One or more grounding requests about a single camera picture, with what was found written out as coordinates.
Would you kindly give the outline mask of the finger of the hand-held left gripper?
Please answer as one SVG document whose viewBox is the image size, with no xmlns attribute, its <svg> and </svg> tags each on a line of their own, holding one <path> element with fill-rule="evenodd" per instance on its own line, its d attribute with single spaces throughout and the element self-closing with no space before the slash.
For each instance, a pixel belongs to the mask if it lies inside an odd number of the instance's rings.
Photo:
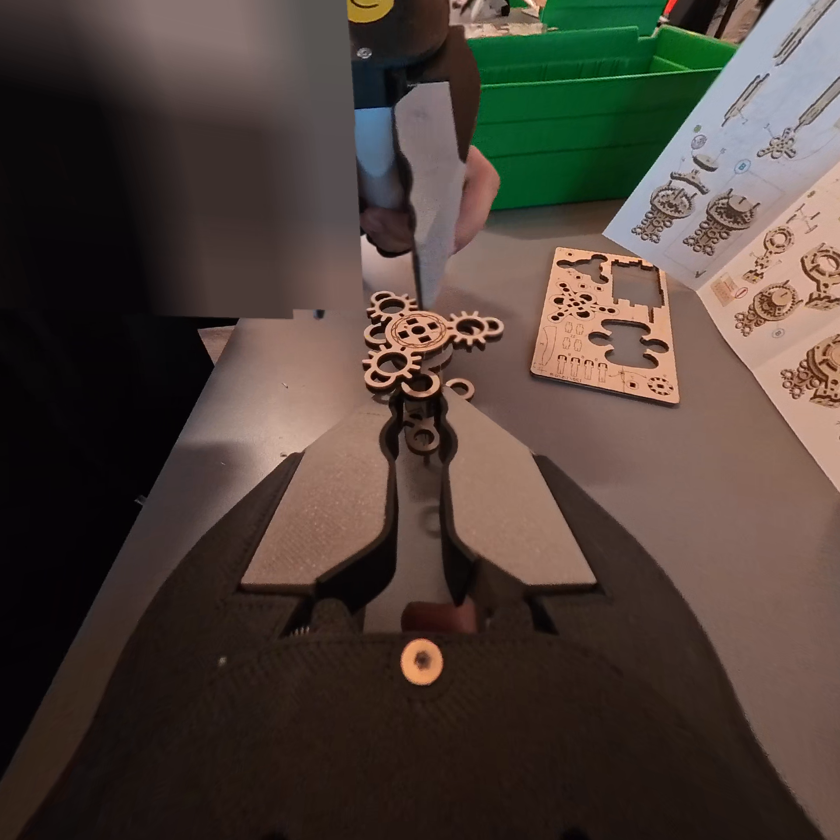
<svg viewBox="0 0 840 840">
<path fill-rule="evenodd" d="M 421 309 L 434 310 L 455 251 L 466 174 L 449 81 L 415 85 L 396 104 L 394 116 L 397 149 L 408 170 L 416 297 Z"/>
</svg>

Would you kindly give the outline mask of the wooden gear model assembly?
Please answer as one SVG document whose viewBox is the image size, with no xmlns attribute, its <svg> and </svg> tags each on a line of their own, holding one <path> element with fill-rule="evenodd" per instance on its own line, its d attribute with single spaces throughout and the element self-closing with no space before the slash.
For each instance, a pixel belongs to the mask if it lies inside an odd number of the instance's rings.
<svg viewBox="0 0 840 840">
<path fill-rule="evenodd" d="M 429 457 L 440 446 L 439 418 L 454 352 L 484 350 L 501 340 L 505 326 L 477 311 L 443 316 L 423 310 L 407 294 L 379 290 L 366 309 L 367 356 L 362 361 L 367 390 L 399 399 L 408 450 Z"/>
</svg>

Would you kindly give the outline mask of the wooden laser-cut parts sheet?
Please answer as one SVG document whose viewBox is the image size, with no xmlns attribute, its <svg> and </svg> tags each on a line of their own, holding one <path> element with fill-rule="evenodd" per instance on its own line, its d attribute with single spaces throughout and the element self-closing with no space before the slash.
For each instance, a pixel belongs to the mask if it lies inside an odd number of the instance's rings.
<svg viewBox="0 0 840 840">
<path fill-rule="evenodd" d="M 530 372 L 677 406 L 665 273 L 638 257 L 556 248 Z"/>
</svg>

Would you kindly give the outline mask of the green plastic bin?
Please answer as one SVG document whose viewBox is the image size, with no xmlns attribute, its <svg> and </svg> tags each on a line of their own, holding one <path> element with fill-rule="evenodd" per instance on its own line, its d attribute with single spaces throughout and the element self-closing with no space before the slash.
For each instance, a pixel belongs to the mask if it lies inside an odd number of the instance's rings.
<svg viewBox="0 0 840 840">
<path fill-rule="evenodd" d="M 737 47 L 670 25 L 666 2 L 546 2 L 533 26 L 468 34 L 481 81 L 473 144 L 495 209 L 629 196 Z"/>
</svg>

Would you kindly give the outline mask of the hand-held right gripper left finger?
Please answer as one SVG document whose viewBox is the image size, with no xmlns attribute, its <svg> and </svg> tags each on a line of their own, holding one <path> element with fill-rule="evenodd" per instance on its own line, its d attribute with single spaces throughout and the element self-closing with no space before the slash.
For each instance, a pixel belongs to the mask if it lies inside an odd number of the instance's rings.
<svg viewBox="0 0 840 840">
<path fill-rule="evenodd" d="M 241 581 L 365 608 L 396 570 L 401 411 L 373 398 L 302 453 Z"/>
</svg>

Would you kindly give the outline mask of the folded assembly instruction booklet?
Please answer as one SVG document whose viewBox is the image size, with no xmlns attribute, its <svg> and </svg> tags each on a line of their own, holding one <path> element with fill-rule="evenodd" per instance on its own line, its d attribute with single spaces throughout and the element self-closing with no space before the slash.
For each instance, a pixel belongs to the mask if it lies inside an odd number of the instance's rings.
<svg viewBox="0 0 840 840">
<path fill-rule="evenodd" d="M 606 227 L 694 290 L 838 487 L 839 2 L 773 2 Z"/>
</svg>

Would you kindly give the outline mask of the person's dark clothing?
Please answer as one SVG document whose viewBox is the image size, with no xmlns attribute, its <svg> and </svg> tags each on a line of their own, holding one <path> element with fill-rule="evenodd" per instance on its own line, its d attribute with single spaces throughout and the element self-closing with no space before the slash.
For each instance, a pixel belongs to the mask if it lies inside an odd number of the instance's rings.
<svg viewBox="0 0 840 840">
<path fill-rule="evenodd" d="M 3 772 L 236 323 L 2 310 Z"/>
</svg>

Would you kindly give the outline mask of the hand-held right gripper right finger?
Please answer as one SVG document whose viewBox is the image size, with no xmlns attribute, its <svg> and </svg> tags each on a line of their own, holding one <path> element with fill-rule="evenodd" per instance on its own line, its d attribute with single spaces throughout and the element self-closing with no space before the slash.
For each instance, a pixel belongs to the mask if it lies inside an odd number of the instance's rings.
<svg viewBox="0 0 840 840">
<path fill-rule="evenodd" d="M 456 604 L 591 592 L 596 578 L 531 450 L 457 394 L 441 397 L 440 534 Z"/>
</svg>

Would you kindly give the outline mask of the person's left hand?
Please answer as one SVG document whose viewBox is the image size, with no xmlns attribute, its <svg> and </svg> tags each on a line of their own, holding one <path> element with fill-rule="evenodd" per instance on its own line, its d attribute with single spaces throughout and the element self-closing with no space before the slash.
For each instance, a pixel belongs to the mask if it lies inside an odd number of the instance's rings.
<svg viewBox="0 0 840 840">
<path fill-rule="evenodd" d="M 470 145 L 450 255 L 464 249 L 485 226 L 499 187 L 500 177 L 493 164 L 475 145 Z M 360 213 L 360 233 L 385 257 L 401 256 L 413 249 L 408 212 L 366 206 Z"/>
</svg>

